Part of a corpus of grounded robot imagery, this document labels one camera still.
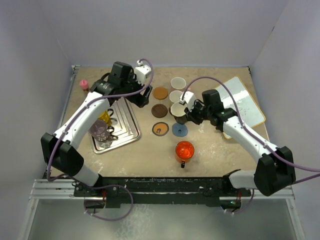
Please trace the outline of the light wood coaster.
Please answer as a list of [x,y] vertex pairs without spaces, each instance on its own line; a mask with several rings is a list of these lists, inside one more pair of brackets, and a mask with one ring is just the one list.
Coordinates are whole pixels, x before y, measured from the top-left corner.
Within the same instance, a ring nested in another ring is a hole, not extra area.
[[169,93],[166,88],[159,86],[153,90],[152,94],[157,100],[164,100],[167,98]]

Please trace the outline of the dark wood coaster top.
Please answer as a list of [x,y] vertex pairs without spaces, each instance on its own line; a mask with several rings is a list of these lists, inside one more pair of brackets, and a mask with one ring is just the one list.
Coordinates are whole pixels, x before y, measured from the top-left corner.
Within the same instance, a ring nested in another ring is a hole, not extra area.
[[155,104],[151,108],[151,114],[156,118],[163,118],[168,114],[168,109],[164,104]]

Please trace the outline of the black and white mug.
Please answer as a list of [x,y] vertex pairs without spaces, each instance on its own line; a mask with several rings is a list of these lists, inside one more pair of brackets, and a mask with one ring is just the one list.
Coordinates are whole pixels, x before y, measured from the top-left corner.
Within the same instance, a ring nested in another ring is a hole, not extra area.
[[184,125],[188,121],[185,113],[185,108],[186,106],[180,104],[179,102],[175,102],[170,107],[170,112],[178,124]]

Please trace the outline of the green mug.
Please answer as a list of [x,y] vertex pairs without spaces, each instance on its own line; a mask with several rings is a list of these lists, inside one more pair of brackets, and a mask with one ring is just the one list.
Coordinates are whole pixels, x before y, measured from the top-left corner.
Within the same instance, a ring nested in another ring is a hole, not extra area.
[[180,90],[173,90],[169,94],[169,107],[171,107],[174,103],[179,102],[182,94],[183,94],[183,92]]

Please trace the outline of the silver metal tray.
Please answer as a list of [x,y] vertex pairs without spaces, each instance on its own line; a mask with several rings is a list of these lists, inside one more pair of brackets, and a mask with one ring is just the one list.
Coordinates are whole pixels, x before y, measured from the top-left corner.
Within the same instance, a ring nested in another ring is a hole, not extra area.
[[137,141],[141,137],[141,130],[138,121],[135,117],[131,103],[125,99],[120,98],[111,107],[108,108],[107,113],[111,116],[109,123],[114,128],[112,133],[117,139],[110,137],[108,140],[99,142],[89,135],[92,149],[96,154],[102,154],[107,151],[120,148],[126,144]]

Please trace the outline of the pink mug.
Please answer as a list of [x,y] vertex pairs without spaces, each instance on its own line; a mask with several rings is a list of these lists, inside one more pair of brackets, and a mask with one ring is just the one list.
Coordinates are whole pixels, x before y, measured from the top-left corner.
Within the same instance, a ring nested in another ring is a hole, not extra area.
[[185,90],[190,91],[191,88],[187,88],[186,80],[182,77],[174,77],[170,81],[170,92],[173,91],[181,91],[184,92]]

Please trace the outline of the orange mug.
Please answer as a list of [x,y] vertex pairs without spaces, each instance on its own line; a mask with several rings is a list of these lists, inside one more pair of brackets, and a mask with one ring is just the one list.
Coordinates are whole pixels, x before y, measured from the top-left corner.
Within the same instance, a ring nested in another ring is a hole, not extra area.
[[182,169],[195,154],[195,148],[189,141],[180,141],[175,147],[175,160]]

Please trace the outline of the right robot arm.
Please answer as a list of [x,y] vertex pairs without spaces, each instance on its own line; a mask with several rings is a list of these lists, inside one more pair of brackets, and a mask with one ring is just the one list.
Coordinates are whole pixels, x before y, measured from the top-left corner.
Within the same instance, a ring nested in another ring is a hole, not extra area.
[[234,170],[225,177],[222,190],[228,196],[240,189],[256,189],[270,196],[296,181],[292,151],[269,142],[247,126],[233,108],[224,107],[220,94],[215,89],[202,93],[202,100],[186,91],[179,99],[184,106],[186,119],[197,125],[209,121],[218,131],[232,137],[255,160],[256,168]]

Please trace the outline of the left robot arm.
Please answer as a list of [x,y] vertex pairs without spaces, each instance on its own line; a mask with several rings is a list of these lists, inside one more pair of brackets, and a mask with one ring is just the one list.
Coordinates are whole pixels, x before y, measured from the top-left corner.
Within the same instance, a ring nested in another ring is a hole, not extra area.
[[54,133],[45,133],[40,139],[47,164],[47,180],[56,180],[51,176],[51,168],[55,168],[85,184],[85,190],[91,196],[101,194],[103,184],[99,181],[100,175],[86,166],[77,149],[90,127],[114,102],[126,98],[139,108],[147,105],[153,77],[153,65],[142,58],[136,67],[116,61],[110,72],[95,81],[72,117]]

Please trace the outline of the yellow mug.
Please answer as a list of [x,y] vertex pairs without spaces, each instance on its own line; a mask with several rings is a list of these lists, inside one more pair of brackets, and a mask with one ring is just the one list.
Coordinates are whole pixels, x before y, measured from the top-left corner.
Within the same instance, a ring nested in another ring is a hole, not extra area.
[[104,121],[108,126],[112,125],[111,117],[114,114],[114,110],[112,108],[107,109],[103,112],[98,119]]

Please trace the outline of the pink cap bottle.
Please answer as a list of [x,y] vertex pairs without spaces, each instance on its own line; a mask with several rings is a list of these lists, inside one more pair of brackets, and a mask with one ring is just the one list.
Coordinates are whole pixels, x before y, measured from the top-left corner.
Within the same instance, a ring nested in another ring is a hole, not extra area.
[[88,93],[90,91],[90,86],[89,86],[89,83],[86,79],[82,79],[79,82],[79,86],[85,93]]

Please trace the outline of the white board wooden frame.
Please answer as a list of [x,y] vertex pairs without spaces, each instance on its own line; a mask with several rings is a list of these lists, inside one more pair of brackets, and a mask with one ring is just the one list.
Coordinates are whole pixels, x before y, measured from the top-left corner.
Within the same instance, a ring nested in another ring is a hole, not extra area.
[[[235,76],[231,78],[224,82],[224,85],[232,94],[238,107],[240,117],[245,124],[253,128],[265,122],[265,115],[239,77]],[[227,90],[222,85],[215,89],[219,92],[224,108],[232,108],[236,111],[233,100]]]

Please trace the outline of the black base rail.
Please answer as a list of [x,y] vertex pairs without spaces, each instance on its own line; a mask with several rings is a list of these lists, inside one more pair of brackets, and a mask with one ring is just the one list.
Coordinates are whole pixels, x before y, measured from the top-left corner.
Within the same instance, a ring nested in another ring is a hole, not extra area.
[[79,181],[72,186],[75,197],[104,198],[109,209],[130,203],[219,207],[223,204],[221,198],[251,196],[250,190],[234,188],[226,177],[102,177],[99,189]]

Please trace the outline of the aluminium frame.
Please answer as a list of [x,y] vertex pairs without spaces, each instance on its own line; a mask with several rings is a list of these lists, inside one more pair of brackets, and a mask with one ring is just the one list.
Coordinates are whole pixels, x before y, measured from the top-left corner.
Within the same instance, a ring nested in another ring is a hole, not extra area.
[[[86,136],[79,151],[86,164],[108,177],[214,177],[235,169],[252,170],[255,162],[233,140],[208,122],[187,124],[186,140],[195,155],[182,169],[174,148],[181,140],[168,132],[152,133],[158,121],[151,106],[132,107],[141,129],[138,141],[97,154]],[[84,198],[76,197],[72,182],[37,179],[32,186],[22,239],[28,240],[303,240],[295,197],[286,188],[271,197],[257,192],[240,214],[219,207],[182,204],[124,204],[101,209],[103,220],[85,214]]]

